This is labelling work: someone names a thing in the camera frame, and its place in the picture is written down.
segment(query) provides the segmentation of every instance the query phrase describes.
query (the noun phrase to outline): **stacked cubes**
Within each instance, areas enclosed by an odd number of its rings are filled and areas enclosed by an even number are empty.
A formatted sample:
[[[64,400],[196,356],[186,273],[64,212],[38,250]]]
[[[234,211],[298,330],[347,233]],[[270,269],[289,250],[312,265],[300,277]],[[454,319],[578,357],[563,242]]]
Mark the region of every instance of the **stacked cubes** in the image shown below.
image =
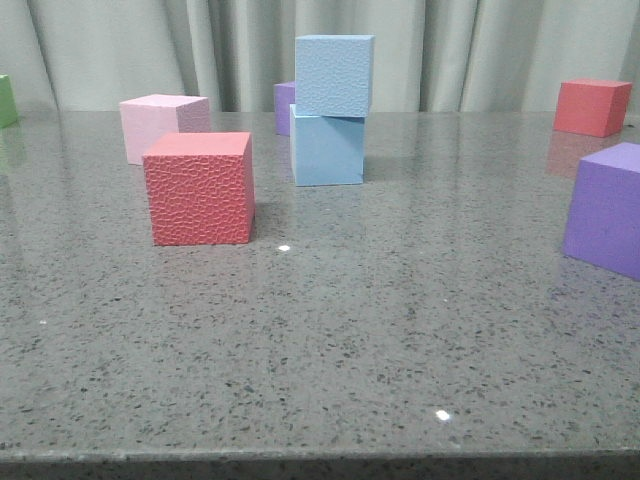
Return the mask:
[[[296,38],[291,163],[296,185],[363,182],[371,106],[372,35]]]

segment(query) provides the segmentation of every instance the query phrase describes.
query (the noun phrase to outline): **gray curtain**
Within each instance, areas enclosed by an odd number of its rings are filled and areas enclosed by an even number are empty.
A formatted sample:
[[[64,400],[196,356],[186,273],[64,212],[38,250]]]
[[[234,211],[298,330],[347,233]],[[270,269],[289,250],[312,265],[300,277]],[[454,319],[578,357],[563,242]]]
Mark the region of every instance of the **gray curtain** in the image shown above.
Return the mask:
[[[560,82],[640,79],[640,0],[0,0],[21,110],[150,93],[270,111],[294,39],[376,35],[373,111],[550,111]],[[640,111],[640,88],[630,110]]]

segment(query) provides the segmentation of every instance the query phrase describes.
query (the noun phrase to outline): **granite countertop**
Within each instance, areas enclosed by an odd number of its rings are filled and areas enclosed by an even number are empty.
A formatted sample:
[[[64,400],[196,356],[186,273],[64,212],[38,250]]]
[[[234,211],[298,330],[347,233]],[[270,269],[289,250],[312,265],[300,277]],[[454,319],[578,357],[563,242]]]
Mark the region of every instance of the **granite countertop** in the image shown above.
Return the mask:
[[[638,452],[640,283],[561,242],[577,159],[639,129],[552,120],[373,114],[364,185],[295,187],[273,114],[214,114],[253,133],[252,241],[155,247],[118,114],[23,115],[0,463]]]

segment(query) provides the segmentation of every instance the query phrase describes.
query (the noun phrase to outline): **toy block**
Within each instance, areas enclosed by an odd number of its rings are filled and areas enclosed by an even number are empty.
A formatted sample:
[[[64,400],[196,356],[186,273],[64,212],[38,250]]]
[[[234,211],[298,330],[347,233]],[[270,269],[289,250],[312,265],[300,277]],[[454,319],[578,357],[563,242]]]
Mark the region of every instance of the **toy block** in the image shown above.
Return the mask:
[[[296,38],[299,115],[366,117],[371,106],[373,35]]]
[[[0,128],[18,120],[18,111],[13,99],[11,82],[8,75],[0,75]]]
[[[301,115],[291,105],[290,142],[296,185],[362,183],[364,118]]]
[[[142,165],[142,155],[169,132],[209,132],[209,99],[184,95],[147,95],[120,102],[127,161]]]
[[[622,130],[632,84],[581,78],[562,82],[553,129],[608,137]]]
[[[289,105],[296,103],[296,82],[276,83],[273,86],[276,111],[276,134],[290,135]]]
[[[144,154],[144,174],[156,245],[249,241],[249,132],[167,133]]]
[[[640,145],[621,143],[580,161],[564,253],[640,280]]]

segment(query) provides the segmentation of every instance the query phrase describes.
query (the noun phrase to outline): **pink cube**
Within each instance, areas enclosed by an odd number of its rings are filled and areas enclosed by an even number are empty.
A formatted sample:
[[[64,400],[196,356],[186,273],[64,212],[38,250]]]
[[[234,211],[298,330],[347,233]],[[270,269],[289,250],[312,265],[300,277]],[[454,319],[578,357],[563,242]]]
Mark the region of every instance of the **pink cube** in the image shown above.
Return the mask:
[[[247,243],[255,200],[249,132],[168,133],[144,154],[156,245]]]
[[[120,102],[127,161],[142,165],[142,155],[169,132],[209,132],[209,99],[184,95],[148,95]]]
[[[632,84],[581,78],[562,82],[553,129],[608,137],[622,130]]]

